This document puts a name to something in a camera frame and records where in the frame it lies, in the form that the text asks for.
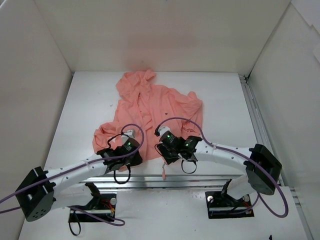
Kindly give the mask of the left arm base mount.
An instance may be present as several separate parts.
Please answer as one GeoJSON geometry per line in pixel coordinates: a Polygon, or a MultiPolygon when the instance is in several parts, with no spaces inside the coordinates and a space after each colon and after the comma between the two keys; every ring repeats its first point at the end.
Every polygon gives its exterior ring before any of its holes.
{"type": "MultiPolygon", "coordinates": [[[[117,194],[115,192],[101,193],[93,183],[86,183],[85,186],[89,187],[91,192],[93,192],[93,197],[86,205],[76,205],[75,207],[107,222],[114,222],[114,218],[116,217],[117,194]]],[[[71,210],[68,218],[68,227],[70,233],[77,237],[82,231],[81,223],[97,222],[99,222],[97,219],[81,211],[71,210]]]]}

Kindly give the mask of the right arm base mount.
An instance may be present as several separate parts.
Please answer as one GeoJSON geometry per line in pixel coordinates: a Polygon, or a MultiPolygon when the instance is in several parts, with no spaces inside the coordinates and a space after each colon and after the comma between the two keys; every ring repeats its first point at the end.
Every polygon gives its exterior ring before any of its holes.
{"type": "Polygon", "coordinates": [[[230,179],[221,190],[205,192],[208,218],[213,219],[240,219],[255,216],[250,194],[253,188],[245,177],[230,179]]]}

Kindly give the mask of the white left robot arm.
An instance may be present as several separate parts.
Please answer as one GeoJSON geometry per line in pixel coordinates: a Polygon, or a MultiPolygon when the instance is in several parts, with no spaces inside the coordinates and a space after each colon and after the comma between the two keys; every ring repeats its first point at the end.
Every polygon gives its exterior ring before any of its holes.
{"type": "Polygon", "coordinates": [[[25,219],[34,222],[49,211],[64,207],[96,209],[100,192],[94,184],[84,181],[141,164],[139,148],[140,143],[130,137],[115,149],[100,150],[73,165],[51,170],[33,168],[16,190],[25,219]]]}

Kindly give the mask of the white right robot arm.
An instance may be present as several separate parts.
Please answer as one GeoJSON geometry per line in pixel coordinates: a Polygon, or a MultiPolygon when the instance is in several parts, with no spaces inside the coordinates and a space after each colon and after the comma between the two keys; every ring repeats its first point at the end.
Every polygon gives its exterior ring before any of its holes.
{"type": "Polygon", "coordinates": [[[217,163],[243,172],[240,177],[228,180],[222,189],[221,200],[227,206],[253,192],[272,196],[276,190],[274,182],[282,170],[282,164],[262,144],[251,148],[214,145],[198,136],[177,137],[168,130],[155,147],[168,165],[181,159],[194,164],[217,163]]]}

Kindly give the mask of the salmon pink zip jacket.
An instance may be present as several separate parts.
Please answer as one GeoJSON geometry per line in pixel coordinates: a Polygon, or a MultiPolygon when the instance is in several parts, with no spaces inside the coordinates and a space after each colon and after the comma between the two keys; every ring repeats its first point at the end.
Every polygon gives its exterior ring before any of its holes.
{"type": "Polygon", "coordinates": [[[151,70],[125,72],[115,84],[119,95],[112,121],[101,124],[93,134],[94,152],[115,148],[120,145],[118,136],[126,124],[137,124],[142,130],[136,131],[137,140],[144,139],[139,153],[144,163],[160,157],[154,146],[159,139],[155,130],[162,121],[171,132],[186,139],[200,136],[203,125],[203,102],[196,93],[182,94],[175,88],[154,84],[156,73],[151,70]]]}

